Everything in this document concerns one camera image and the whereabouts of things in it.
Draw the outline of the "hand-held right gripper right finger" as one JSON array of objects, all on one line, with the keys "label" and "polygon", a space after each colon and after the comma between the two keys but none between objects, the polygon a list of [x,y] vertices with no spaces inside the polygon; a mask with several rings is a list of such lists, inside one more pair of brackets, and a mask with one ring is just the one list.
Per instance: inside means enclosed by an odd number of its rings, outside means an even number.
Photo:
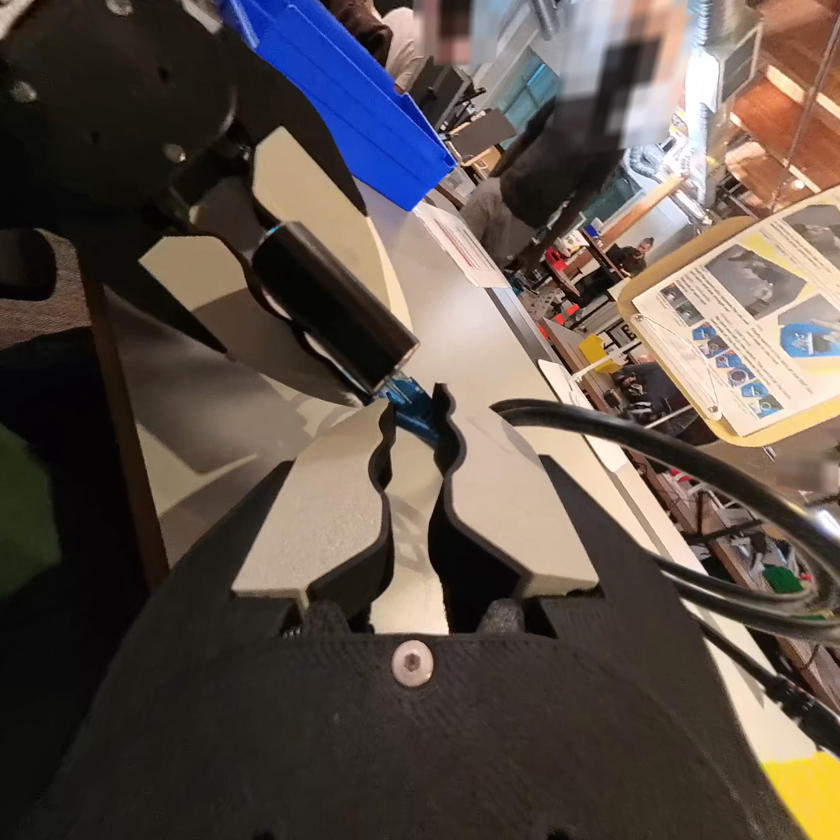
[{"label": "hand-held right gripper right finger", "polygon": [[489,408],[434,386],[442,478],[429,521],[429,559],[446,599],[589,592],[597,572],[531,445]]}]

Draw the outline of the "blue plastic bin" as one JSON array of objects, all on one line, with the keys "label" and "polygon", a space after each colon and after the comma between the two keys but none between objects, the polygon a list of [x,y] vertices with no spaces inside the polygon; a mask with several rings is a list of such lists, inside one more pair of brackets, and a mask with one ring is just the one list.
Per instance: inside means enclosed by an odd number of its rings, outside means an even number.
[{"label": "blue plastic bin", "polygon": [[220,2],[225,22],[297,86],[353,176],[410,212],[455,168],[415,101],[322,2]]}]

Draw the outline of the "silver ventilation duct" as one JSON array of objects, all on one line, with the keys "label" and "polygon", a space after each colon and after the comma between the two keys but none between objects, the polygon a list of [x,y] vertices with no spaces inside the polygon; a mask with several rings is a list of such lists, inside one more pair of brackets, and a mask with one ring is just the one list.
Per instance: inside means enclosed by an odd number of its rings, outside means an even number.
[{"label": "silver ventilation duct", "polygon": [[697,201],[710,207],[725,168],[729,110],[721,100],[723,59],[720,50],[732,32],[731,2],[695,2],[695,41],[686,78],[686,107],[692,181]]}]

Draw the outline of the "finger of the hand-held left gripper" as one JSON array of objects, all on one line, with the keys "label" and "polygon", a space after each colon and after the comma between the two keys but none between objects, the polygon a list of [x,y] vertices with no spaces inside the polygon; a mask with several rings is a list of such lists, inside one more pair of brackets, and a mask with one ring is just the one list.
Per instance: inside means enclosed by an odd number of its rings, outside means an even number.
[{"label": "finger of the hand-held left gripper", "polygon": [[258,304],[241,265],[217,239],[163,238],[141,265],[221,341],[232,360],[324,402],[362,406],[333,367],[303,347],[287,320]]},{"label": "finger of the hand-held left gripper", "polygon": [[374,223],[284,128],[257,146],[253,193],[280,222],[301,223],[413,331],[403,289]]}]

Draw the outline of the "black ethernet adapter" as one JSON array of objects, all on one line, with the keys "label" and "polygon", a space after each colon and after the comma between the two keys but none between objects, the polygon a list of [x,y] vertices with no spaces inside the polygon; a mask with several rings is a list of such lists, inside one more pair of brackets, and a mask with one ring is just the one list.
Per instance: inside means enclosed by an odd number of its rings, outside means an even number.
[{"label": "black ethernet adapter", "polygon": [[419,341],[304,224],[275,228],[251,258],[249,287],[312,336],[367,393],[380,391]]}]

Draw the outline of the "instruction sheet stand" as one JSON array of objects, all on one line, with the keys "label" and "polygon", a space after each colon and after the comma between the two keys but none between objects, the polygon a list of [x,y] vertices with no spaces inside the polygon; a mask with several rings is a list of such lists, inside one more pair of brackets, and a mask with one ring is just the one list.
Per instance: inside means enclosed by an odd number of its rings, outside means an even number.
[{"label": "instruction sheet stand", "polygon": [[839,187],[735,217],[621,289],[622,320],[715,444],[771,450],[786,487],[838,468]]}]

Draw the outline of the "yellow plastic bin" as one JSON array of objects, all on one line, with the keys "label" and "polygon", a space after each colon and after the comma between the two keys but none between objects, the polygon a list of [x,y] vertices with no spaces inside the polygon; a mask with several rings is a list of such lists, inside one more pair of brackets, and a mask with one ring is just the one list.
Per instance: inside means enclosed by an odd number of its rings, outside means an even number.
[{"label": "yellow plastic bin", "polygon": [[839,761],[827,752],[769,761],[762,769],[811,839],[839,839]]}]

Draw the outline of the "white paper sheet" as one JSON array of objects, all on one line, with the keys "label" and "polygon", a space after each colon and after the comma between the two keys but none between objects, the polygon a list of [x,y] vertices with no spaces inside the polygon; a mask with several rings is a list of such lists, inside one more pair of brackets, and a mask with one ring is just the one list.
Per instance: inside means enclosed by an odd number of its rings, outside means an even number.
[{"label": "white paper sheet", "polygon": [[509,280],[459,215],[428,202],[420,202],[413,212],[473,286],[511,288]]}]

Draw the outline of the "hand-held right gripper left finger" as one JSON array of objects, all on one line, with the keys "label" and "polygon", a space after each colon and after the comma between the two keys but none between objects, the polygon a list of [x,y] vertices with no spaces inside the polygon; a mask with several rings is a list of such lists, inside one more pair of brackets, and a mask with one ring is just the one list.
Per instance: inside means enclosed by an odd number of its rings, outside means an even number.
[{"label": "hand-held right gripper left finger", "polygon": [[232,584],[238,597],[374,602],[392,581],[386,490],[393,404],[376,399],[314,438],[293,462]]}]

